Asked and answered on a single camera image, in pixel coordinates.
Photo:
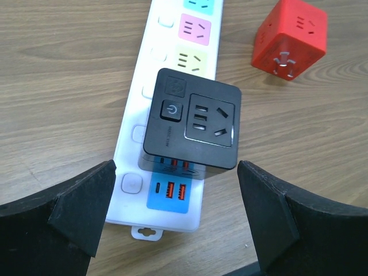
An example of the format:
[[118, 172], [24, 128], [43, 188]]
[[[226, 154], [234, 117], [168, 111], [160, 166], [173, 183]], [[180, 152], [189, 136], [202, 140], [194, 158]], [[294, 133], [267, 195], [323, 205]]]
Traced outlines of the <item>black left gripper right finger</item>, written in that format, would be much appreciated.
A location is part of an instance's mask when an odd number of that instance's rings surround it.
[[366, 275], [367, 209], [311, 193], [241, 161], [257, 261], [245, 275]]

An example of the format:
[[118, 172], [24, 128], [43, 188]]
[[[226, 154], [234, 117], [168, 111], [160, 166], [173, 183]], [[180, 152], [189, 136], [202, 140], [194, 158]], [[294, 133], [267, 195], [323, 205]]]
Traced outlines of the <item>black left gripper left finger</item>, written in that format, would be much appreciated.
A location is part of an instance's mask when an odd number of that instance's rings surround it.
[[1, 205], [1, 275], [86, 275], [116, 181], [113, 160]]

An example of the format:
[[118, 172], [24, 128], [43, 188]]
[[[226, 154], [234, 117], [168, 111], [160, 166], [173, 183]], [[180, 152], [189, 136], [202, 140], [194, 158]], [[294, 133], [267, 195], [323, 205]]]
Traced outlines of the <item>black cube plug adapter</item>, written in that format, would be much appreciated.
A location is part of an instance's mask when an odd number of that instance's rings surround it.
[[235, 168], [241, 101], [236, 86], [160, 69], [139, 167], [194, 179]]

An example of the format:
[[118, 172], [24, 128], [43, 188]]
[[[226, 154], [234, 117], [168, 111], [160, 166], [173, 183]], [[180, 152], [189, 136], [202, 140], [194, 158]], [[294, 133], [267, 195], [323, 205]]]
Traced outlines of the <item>red cube plug adapter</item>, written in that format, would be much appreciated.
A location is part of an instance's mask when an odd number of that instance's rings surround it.
[[292, 81], [327, 52], [327, 13], [304, 1], [280, 0], [255, 36], [251, 65]]

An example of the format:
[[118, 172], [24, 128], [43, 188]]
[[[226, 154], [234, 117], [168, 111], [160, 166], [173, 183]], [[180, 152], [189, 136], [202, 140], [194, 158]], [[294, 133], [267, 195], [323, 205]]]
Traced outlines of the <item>white multicolour power strip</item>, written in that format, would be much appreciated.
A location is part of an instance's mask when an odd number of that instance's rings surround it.
[[194, 81], [213, 82], [222, 1], [152, 1], [114, 153], [116, 183], [106, 221], [135, 239], [200, 224], [206, 166], [186, 137]]

